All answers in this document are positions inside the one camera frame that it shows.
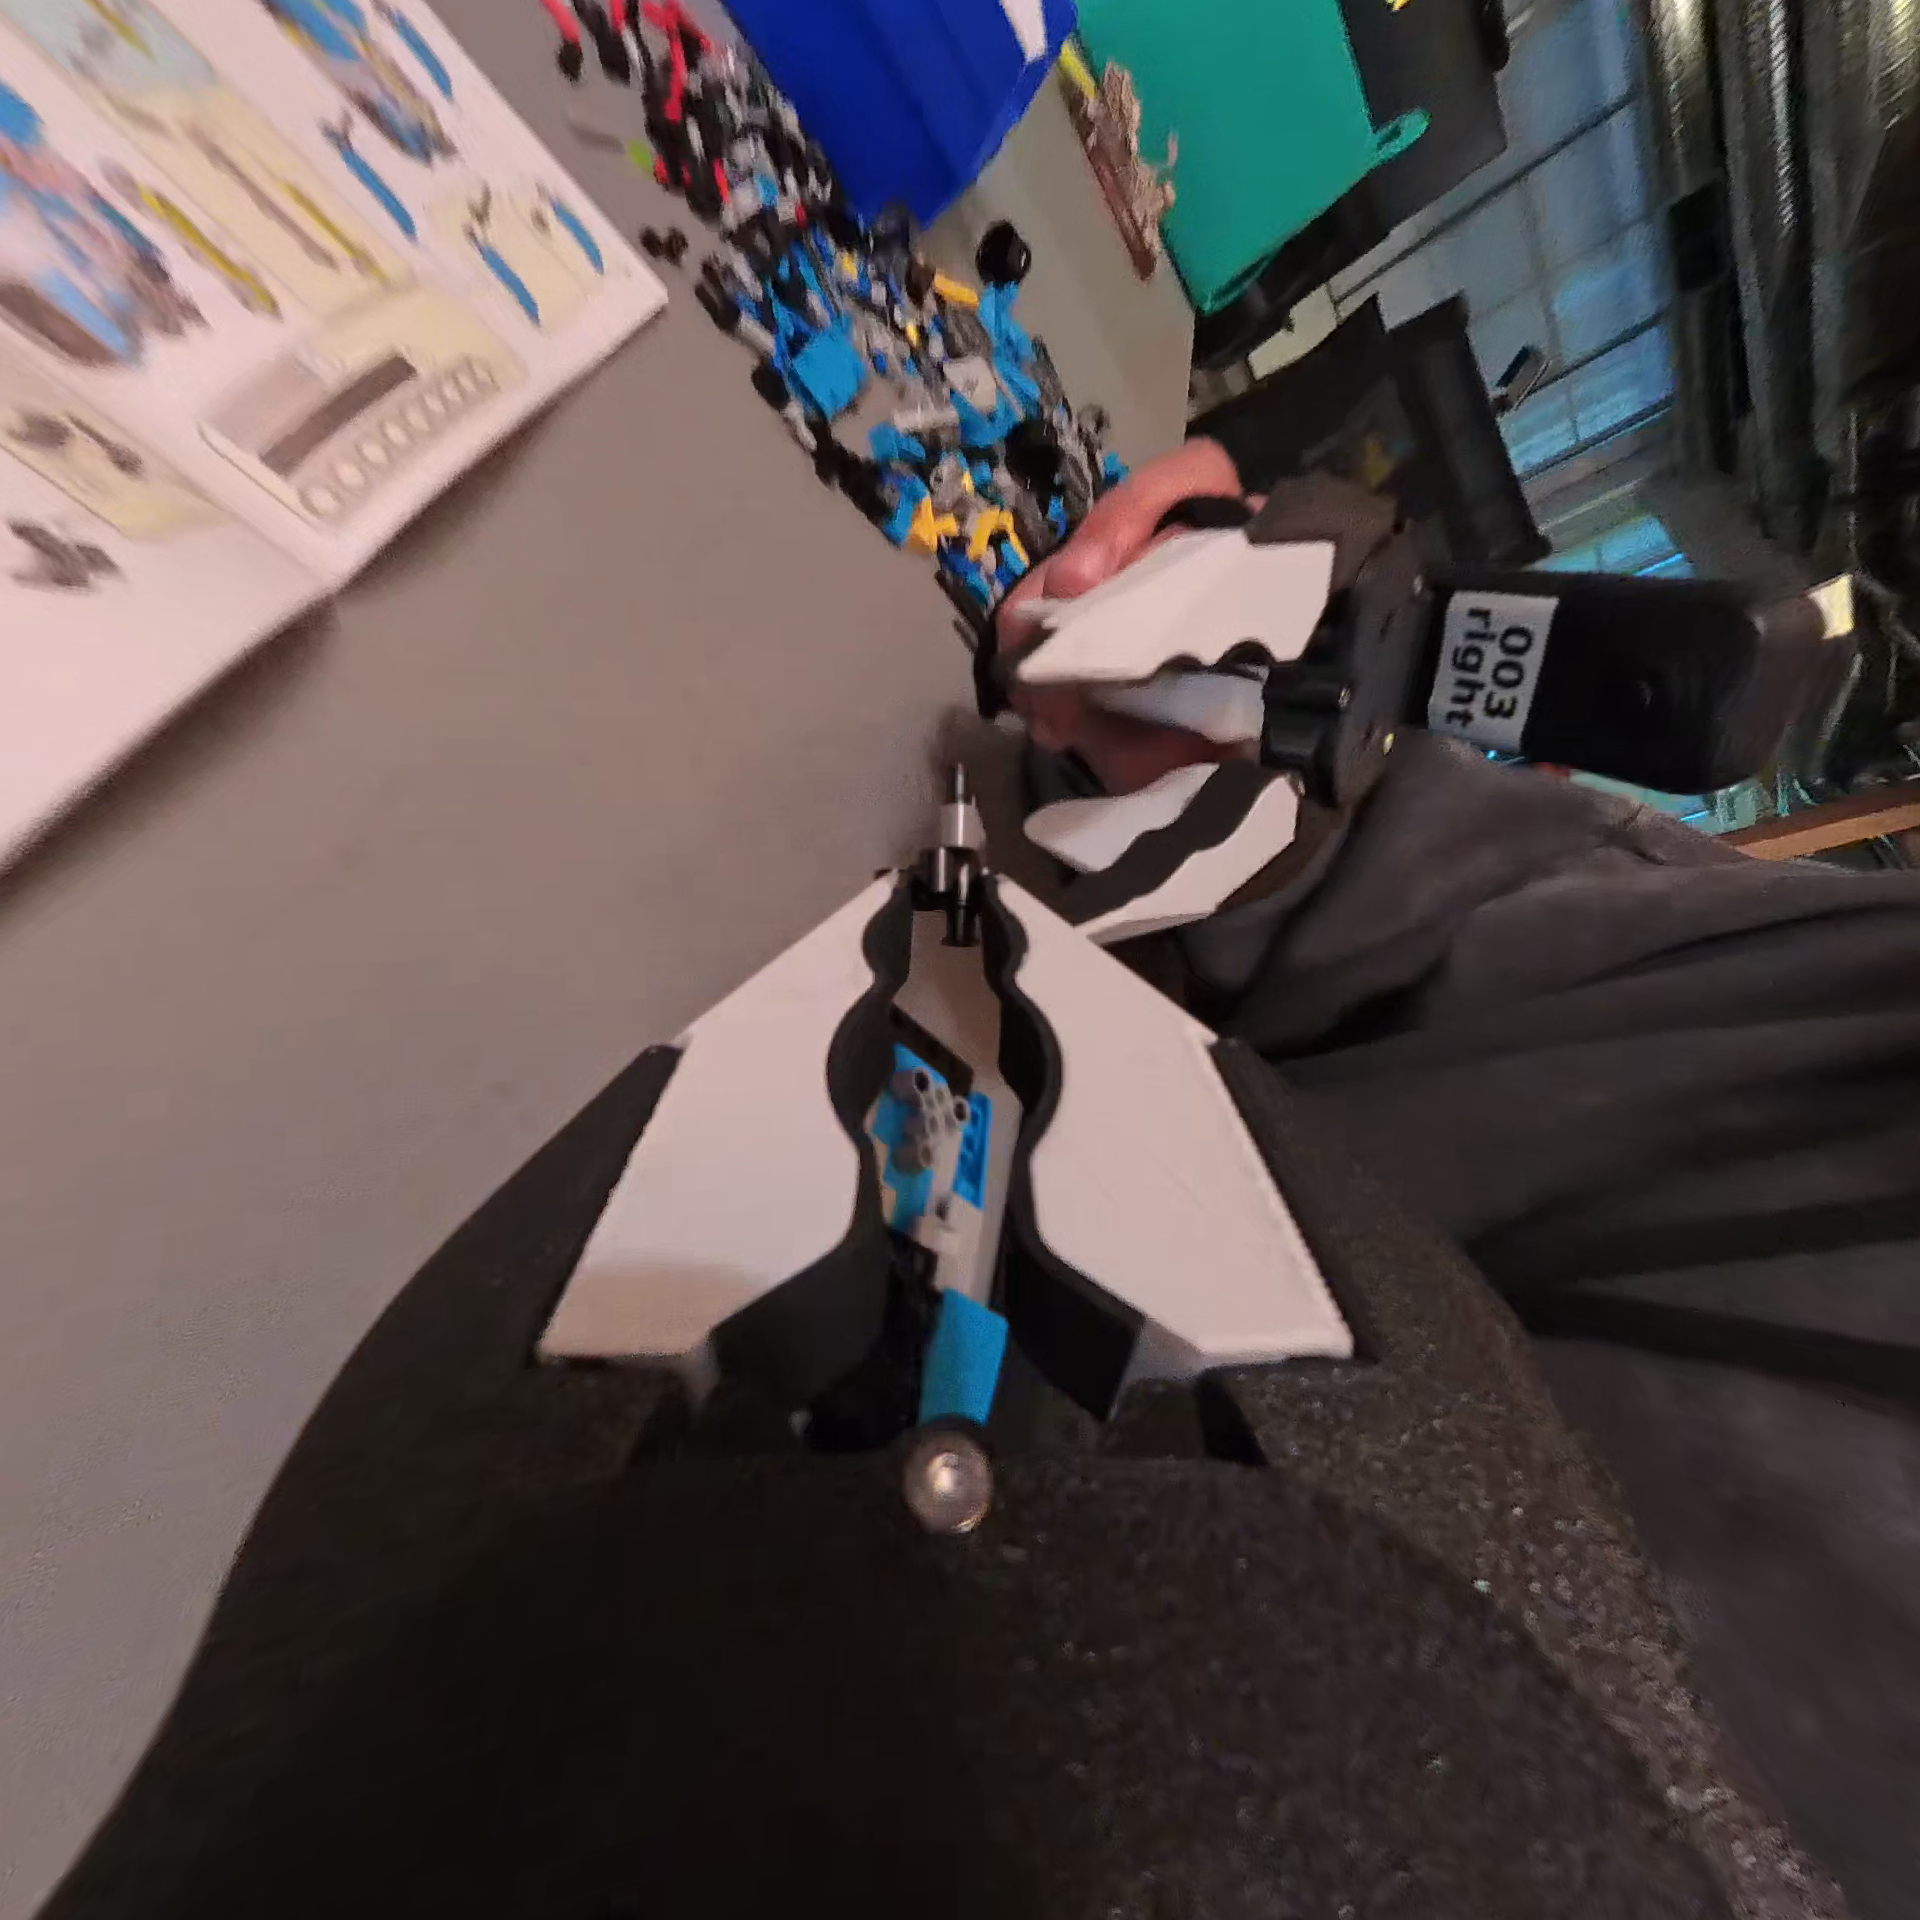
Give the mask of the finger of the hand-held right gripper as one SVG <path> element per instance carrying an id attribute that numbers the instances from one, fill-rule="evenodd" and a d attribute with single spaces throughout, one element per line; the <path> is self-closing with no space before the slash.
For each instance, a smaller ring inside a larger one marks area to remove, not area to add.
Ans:
<path id="1" fill-rule="evenodd" d="M 1330 540 L 1184 532 L 1010 609 L 992 695 L 1076 748 L 1252 748 L 1334 592 Z"/>
<path id="2" fill-rule="evenodd" d="M 1055 904 L 1019 894 L 1028 948 L 1155 937 L 1258 948 L 1301 878 L 1302 797 L 1245 758 L 1192 764 L 1118 797 L 1055 799 L 1027 840 L 1064 868 Z"/>

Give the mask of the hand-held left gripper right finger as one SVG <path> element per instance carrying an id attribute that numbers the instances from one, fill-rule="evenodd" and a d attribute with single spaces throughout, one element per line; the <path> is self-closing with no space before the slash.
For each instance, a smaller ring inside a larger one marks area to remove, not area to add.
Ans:
<path id="1" fill-rule="evenodd" d="M 1010 879 L 975 910 L 1021 1105 L 1002 1308 L 1096 1421 L 1128 1387 L 1347 1361 L 1324 1279 L 1207 1027 Z"/>

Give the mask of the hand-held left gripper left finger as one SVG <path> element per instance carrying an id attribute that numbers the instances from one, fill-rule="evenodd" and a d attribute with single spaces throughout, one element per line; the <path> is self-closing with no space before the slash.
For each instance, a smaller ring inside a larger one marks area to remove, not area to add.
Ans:
<path id="1" fill-rule="evenodd" d="M 870 879 L 648 1062 L 654 1109 L 536 1339 L 816 1400 L 874 1350 L 890 1239 L 866 1117 L 911 960 L 901 873 Z"/>

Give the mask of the blue grey toy robot model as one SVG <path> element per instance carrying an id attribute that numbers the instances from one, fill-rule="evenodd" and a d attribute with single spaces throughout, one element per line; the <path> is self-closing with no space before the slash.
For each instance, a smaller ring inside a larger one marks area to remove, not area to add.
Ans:
<path id="1" fill-rule="evenodd" d="M 902 1419 L 984 1431 L 1012 1349 L 1002 1304 L 1021 1109 L 909 1015 L 866 1128 L 886 1237 L 883 1374 Z"/>

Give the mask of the person's right hand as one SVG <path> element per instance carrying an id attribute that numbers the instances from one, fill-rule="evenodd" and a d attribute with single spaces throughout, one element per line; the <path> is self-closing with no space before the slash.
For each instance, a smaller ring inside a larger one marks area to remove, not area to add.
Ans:
<path id="1" fill-rule="evenodd" d="M 1076 532 L 1044 561 L 1031 567 L 1002 601 L 994 619 L 997 665 L 992 681 L 1019 716 L 1028 743 L 1078 768 L 1087 793 L 1128 796 L 1191 764 L 1237 761 L 1252 753 L 1250 743 L 1221 743 L 1207 735 L 1158 727 L 1131 712 L 1090 702 L 1080 688 L 1014 681 L 1012 657 L 1032 639 L 1036 619 L 1023 613 L 1032 598 L 1074 598 L 1131 567 L 1162 541 L 1162 520 L 1189 499 L 1237 499 L 1261 504 L 1259 491 L 1242 483 L 1231 455 L 1212 439 L 1189 439 L 1172 453 L 1143 463 L 1103 493 Z"/>

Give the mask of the pile of small brick parts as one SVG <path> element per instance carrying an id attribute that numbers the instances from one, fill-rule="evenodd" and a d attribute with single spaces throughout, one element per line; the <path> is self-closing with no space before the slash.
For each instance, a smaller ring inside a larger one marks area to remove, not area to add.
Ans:
<path id="1" fill-rule="evenodd" d="M 1021 317 L 1021 231 L 992 221 L 951 271 L 906 208 L 859 214 L 746 38 L 691 4 L 542 11 L 567 81 L 598 64 L 634 88 L 638 160 L 710 237 L 692 294 L 752 353 L 754 391 L 980 639 L 1126 473 L 1108 413 L 1070 397 Z"/>

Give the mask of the brown wooden model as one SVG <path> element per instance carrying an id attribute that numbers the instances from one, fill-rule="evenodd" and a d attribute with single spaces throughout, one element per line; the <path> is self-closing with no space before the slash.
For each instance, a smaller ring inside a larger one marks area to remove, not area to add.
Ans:
<path id="1" fill-rule="evenodd" d="M 1062 96 L 1133 271 L 1151 280 L 1165 256 L 1162 229 L 1176 201 L 1172 166 L 1179 137 L 1168 137 L 1162 157 L 1144 152 L 1143 104 L 1133 75 L 1118 62 L 1095 72 L 1078 54 L 1062 56 Z"/>

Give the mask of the green partition panel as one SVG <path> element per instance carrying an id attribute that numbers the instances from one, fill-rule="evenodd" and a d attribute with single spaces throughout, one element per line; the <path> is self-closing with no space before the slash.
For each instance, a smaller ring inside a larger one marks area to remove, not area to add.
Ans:
<path id="1" fill-rule="evenodd" d="M 1340 1 L 1085 1 L 1076 38 L 1131 81 L 1143 156 L 1174 150 L 1162 243 L 1197 317 L 1431 124 L 1375 118 Z"/>

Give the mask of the blue storage bin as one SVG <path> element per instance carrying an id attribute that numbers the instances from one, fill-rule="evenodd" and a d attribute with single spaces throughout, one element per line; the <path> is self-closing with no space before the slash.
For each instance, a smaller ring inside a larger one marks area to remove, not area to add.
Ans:
<path id="1" fill-rule="evenodd" d="M 725 1 L 861 216 L 935 223 L 997 157 L 1074 1 Z"/>

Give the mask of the open instruction booklet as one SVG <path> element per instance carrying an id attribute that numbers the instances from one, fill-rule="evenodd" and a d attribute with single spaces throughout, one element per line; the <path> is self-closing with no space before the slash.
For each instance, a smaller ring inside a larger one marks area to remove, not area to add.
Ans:
<path id="1" fill-rule="evenodd" d="M 666 310 L 429 4 L 2 4 L 2 862 Z"/>

